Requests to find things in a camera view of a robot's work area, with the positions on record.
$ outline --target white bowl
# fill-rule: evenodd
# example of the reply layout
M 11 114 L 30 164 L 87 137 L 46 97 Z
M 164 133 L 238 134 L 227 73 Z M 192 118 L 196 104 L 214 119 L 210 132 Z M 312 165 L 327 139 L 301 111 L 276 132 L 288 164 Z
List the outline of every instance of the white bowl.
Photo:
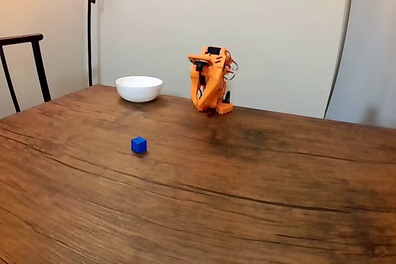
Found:
M 162 83 L 156 77 L 120 77 L 116 80 L 118 94 L 131 102 L 155 99 L 161 93 Z

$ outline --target black chair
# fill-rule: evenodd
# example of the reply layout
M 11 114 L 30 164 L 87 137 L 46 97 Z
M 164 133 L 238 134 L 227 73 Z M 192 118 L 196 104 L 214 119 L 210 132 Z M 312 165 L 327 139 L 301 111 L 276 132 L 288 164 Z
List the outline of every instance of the black chair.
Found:
M 17 113 L 20 112 L 17 96 L 12 86 L 11 76 L 8 71 L 6 56 L 4 55 L 3 46 L 18 45 L 20 43 L 32 43 L 33 55 L 35 57 L 36 68 L 38 80 L 40 81 L 41 92 L 43 94 L 44 102 L 51 100 L 50 90 L 48 88 L 47 78 L 45 76 L 43 58 L 41 56 L 39 41 L 43 40 L 44 36 L 42 34 L 31 34 L 31 35 L 21 35 L 0 38 L 0 59 L 2 68 L 4 69 L 4 74 L 6 75 L 6 80 L 8 84 L 8 89 L 10 90 L 12 102 L 14 103 L 15 110 Z

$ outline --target orange robotic arm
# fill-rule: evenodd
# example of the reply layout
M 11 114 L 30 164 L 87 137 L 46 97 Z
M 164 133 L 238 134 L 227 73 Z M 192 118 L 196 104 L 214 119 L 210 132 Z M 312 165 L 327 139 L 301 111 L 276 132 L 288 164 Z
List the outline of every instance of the orange robotic arm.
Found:
M 219 114 L 233 110 L 230 92 L 226 96 L 225 75 L 234 62 L 226 48 L 205 47 L 201 55 L 189 55 L 192 62 L 191 98 L 199 111 L 215 108 Z

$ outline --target blue cube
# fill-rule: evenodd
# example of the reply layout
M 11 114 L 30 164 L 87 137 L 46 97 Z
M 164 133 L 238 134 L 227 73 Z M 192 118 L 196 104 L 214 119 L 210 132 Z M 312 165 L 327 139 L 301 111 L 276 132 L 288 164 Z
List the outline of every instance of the blue cube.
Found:
M 131 149 L 135 153 L 143 153 L 144 151 L 147 151 L 147 141 L 143 137 L 136 137 L 131 140 Z

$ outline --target wall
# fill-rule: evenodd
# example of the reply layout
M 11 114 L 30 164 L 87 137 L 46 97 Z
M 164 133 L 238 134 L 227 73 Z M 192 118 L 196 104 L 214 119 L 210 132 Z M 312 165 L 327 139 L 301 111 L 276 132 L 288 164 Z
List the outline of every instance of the wall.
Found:
M 396 0 L 352 0 L 327 119 L 396 127 Z
M 188 54 L 226 46 L 239 63 L 234 104 L 322 117 L 345 0 L 101 0 L 101 82 L 154 75 L 189 97 Z
M 85 73 L 85 0 L 0 0 L 0 36 L 42 33 L 40 43 L 53 98 L 87 85 Z M 22 109 L 43 102 L 30 44 L 4 48 Z M 0 118 L 14 113 L 0 70 Z

